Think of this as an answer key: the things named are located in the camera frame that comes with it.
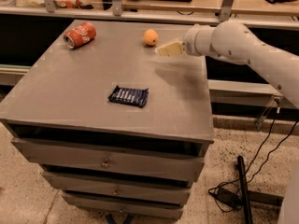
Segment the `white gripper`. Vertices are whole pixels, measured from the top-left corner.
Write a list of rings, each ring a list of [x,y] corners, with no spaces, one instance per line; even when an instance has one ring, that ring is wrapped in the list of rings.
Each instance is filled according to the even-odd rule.
[[[215,56],[217,52],[212,47],[212,35],[214,28],[208,25],[195,24],[190,28],[181,40],[176,38],[167,44],[158,47],[155,51],[160,56],[178,56],[183,53],[192,56]]]

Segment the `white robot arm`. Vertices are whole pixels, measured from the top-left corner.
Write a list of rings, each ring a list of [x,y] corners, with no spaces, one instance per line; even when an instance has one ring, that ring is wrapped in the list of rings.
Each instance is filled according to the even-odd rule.
[[[261,41],[247,26],[236,21],[224,21],[216,27],[195,24],[180,40],[156,49],[160,56],[176,56],[186,52],[192,56],[208,56],[227,63],[246,64],[297,109],[299,108],[299,58],[283,49]],[[253,224],[250,201],[265,195],[249,192],[243,157],[237,157],[241,200],[246,224]],[[298,224],[299,173],[292,175],[282,200],[278,224]]]

